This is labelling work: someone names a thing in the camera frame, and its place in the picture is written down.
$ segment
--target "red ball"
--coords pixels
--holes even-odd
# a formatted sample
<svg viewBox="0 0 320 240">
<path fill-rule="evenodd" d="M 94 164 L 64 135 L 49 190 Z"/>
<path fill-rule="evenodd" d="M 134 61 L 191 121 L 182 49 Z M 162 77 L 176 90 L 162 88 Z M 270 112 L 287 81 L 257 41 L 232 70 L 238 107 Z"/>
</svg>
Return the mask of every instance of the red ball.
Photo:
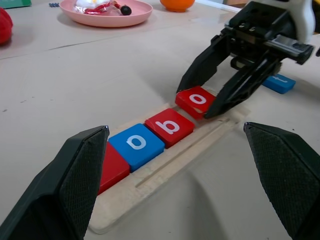
<svg viewBox="0 0 320 240">
<path fill-rule="evenodd" d="M 12 26 L 11 17 L 0 7 L 0 44 L 7 42 L 11 38 Z"/>
</svg>

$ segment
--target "white robot part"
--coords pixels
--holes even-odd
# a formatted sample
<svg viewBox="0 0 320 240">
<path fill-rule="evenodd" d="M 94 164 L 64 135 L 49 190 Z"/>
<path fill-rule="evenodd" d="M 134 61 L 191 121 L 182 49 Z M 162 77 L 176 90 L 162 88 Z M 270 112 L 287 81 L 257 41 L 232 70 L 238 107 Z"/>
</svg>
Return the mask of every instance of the white robot part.
<svg viewBox="0 0 320 240">
<path fill-rule="evenodd" d="M 250 0 L 249 2 L 257 2 L 286 9 L 290 12 L 296 27 L 297 40 L 307 44 L 316 27 L 315 15 L 312 9 L 312 0 Z"/>
</svg>

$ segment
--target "small blue object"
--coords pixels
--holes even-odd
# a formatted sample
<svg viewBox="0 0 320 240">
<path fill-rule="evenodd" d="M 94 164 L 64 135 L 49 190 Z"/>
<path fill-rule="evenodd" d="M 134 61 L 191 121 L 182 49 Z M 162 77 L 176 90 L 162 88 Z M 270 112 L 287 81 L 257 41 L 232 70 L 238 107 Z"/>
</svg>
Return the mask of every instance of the small blue object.
<svg viewBox="0 0 320 240">
<path fill-rule="evenodd" d="M 50 8 L 58 8 L 59 7 L 59 3 L 57 3 L 57 2 L 54 2 L 54 3 L 49 3 L 49 7 Z"/>
<path fill-rule="evenodd" d="M 285 94 L 286 92 L 291 90 L 295 84 L 295 80 L 292 80 L 280 74 L 276 74 L 274 76 L 268 77 L 262 85 L 273 91 L 276 91 L 279 94 Z"/>
<path fill-rule="evenodd" d="M 130 165 L 131 173 L 165 150 L 165 143 L 141 123 L 111 137 L 109 143 Z"/>
</svg>

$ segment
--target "black ball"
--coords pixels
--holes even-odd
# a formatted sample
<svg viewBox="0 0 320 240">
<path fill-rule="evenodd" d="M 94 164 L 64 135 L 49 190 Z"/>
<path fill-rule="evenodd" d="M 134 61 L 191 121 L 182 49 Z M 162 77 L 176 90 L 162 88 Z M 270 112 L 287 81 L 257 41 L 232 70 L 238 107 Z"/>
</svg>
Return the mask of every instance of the black ball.
<svg viewBox="0 0 320 240">
<path fill-rule="evenodd" d="M 131 8 L 128 7 L 128 6 L 122 6 L 120 11 L 121 11 L 123 16 L 128 16 L 128 15 L 130 15 L 132 13 Z"/>
</svg>

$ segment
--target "red toy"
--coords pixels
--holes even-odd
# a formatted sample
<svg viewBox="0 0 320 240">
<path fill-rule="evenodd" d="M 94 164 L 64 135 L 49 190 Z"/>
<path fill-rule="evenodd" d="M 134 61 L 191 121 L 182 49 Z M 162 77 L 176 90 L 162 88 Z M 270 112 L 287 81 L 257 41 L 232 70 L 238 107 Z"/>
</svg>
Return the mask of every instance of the red toy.
<svg viewBox="0 0 320 240">
<path fill-rule="evenodd" d="M 144 125 L 170 148 L 194 131 L 195 125 L 172 108 L 145 120 Z"/>
<path fill-rule="evenodd" d="M 195 119 L 202 119 L 216 99 L 211 93 L 200 86 L 179 92 L 175 103 Z"/>
<path fill-rule="evenodd" d="M 105 151 L 98 195 L 130 174 L 129 164 L 109 142 Z"/>
<path fill-rule="evenodd" d="M 0 44 L 6 43 L 11 38 L 12 27 L 11 17 L 0 7 Z"/>
</svg>

